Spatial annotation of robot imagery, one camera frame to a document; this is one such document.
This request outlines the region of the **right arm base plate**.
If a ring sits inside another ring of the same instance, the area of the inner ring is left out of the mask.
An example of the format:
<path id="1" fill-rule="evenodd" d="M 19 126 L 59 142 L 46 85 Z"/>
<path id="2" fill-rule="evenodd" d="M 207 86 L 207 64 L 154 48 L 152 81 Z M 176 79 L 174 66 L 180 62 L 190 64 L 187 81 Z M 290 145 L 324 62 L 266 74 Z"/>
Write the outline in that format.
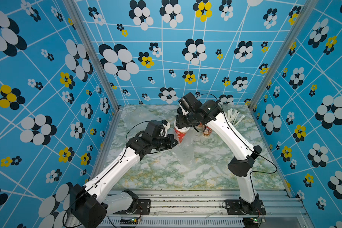
<path id="1" fill-rule="evenodd" d="M 227 199 L 222 202 L 222 207 L 228 215 L 266 215 L 266 209 L 262 200 L 256 198 L 252 203 L 242 199 Z"/>

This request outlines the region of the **red cup white lid front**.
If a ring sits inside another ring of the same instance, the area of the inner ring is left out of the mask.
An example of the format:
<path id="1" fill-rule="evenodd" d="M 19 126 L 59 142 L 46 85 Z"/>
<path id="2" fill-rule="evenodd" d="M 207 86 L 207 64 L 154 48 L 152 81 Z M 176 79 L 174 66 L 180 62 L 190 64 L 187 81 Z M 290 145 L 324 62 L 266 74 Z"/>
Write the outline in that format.
<path id="1" fill-rule="evenodd" d="M 174 121 L 174 130 L 177 135 L 177 139 L 179 143 L 182 143 L 184 137 L 186 136 L 187 132 L 189 131 L 189 127 L 178 128 L 176 124 L 176 120 Z"/>

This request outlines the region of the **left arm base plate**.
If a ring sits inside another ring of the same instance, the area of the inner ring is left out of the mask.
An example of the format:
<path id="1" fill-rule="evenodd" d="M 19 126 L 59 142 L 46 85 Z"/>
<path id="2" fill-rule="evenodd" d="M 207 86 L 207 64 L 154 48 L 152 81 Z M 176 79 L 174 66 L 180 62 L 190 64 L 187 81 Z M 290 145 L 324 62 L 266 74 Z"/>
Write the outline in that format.
<path id="1" fill-rule="evenodd" d="M 118 211 L 113 215 L 149 215 L 151 209 L 150 199 L 138 199 L 131 203 L 130 207 L 125 211 Z"/>

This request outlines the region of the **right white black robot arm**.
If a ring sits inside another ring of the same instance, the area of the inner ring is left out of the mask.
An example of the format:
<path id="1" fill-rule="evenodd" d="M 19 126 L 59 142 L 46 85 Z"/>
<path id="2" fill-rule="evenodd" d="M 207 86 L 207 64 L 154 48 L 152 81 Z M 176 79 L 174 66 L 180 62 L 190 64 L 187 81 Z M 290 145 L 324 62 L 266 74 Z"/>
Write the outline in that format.
<path id="1" fill-rule="evenodd" d="M 179 100 L 179 106 L 176 116 L 178 128 L 203 124 L 211 128 L 233 152 L 234 157 L 228 164 L 228 169 L 237 177 L 241 210 L 245 214 L 257 211 L 260 215 L 265 215 L 265 208 L 251 178 L 255 159 L 262 151 L 261 147 L 253 146 L 236 130 L 217 102 L 209 100 L 202 104 L 195 97 L 183 97 Z"/>

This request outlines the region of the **clear plastic carrier bag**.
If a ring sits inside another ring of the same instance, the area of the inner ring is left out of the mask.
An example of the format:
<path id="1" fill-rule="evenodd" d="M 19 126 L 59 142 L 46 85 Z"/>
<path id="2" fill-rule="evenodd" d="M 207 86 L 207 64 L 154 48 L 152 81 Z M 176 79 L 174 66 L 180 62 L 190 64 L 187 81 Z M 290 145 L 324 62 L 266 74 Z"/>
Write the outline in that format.
<path id="1" fill-rule="evenodd" d="M 179 162 L 186 167 L 192 167 L 195 164 L 195 140 L 197 139 L 197 132 L 188 132 L 183 141 L 178 145 L 176 156 Z"/>

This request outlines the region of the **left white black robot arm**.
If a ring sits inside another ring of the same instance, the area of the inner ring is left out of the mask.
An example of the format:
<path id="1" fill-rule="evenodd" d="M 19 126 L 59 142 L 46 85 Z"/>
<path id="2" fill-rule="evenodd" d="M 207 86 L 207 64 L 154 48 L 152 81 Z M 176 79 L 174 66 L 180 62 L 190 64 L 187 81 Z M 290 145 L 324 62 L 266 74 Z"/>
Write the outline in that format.
<path id="1" fill-rule="evenodd" d="M 152 150 L 170 150 L 178 144 L 174 134 L 167 133 L 171 124 L 166 120 L 151 120 L 146 124 L 143 131 L 126 139 L 125 148 L 103 171 L 84 186 L 77 184 L 70 190 L 67 213 L 72 214 L 85 228 L 96 228 L 108 215 L 119 211 L 136 212 L 138 196 L 131 190 L 124 190 L 107 199 L 109 192 Z"/>

